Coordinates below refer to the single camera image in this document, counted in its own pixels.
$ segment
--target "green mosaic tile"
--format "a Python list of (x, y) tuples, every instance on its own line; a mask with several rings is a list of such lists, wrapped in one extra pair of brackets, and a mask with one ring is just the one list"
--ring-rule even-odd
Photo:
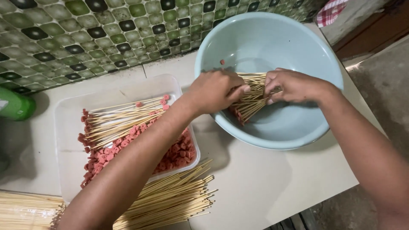
[(0, 0), (0, 85), (21, 93), (55, 88), (197, 49), (236, 14), (310, 21), (326, 2)]

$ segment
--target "red checkered cloth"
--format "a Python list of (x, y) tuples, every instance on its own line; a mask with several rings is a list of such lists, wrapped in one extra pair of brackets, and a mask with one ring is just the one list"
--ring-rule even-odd
[(318, 27), (332, 24), (346, 7), (348, 0), (330, 0), (317, 14)]

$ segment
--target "concrete floor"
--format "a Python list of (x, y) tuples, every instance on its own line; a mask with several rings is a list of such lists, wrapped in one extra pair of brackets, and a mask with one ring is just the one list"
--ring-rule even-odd
[[(409, 39), (347, 71), (389, 139), (409, 160)], [(376, 229), (376, 208), (359, 185), (311, 210), (322, 230)]]

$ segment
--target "white countertop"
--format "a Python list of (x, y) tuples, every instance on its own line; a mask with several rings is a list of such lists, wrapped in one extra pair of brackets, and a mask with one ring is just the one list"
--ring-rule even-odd
[[(308, 28), (324, 38), (313, 24)], [(35, 116), (26, 122), (0, 121), (0, 151), (12, 155), (0, 175), (0, 189), (61, 195), (56, 158), (54, 109), (58, 101), (169, 73), (183, 89), (194, 79), (196, 52), (136, 66), (35, 94)], [(342, 68), (344, 94), (377, 128), (364, 99)], [(215, 193), (211, 214), (191, 219), (195, 230), (262, 230), (358, 184), (329, 131), (318, 141), (290, 151), (266, 150), (239, 141), (209, 115), (193, 121), (202, 158), (213, 159)], [(190, 229), (182, 223), (177, 229)]]

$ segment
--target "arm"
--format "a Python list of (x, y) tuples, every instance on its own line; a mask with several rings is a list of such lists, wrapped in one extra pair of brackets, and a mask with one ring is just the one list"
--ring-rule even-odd
[(409, 164), (392, 143), (364, 118), (334, 85), (291, 70), (271, 71), (266, 93), (275, 86), (276, 100), (316, 101), (348, 164), (373, 199), (381, 229), (409, 226)]
[(124, 148), (72, 200), (59, 230), (112, 229), (114, 221), (136, 200), (163, 155), (197, 116), (227, 108), (249, 88), (236, 75), (216, 71), (201, 74), (137, 139)]

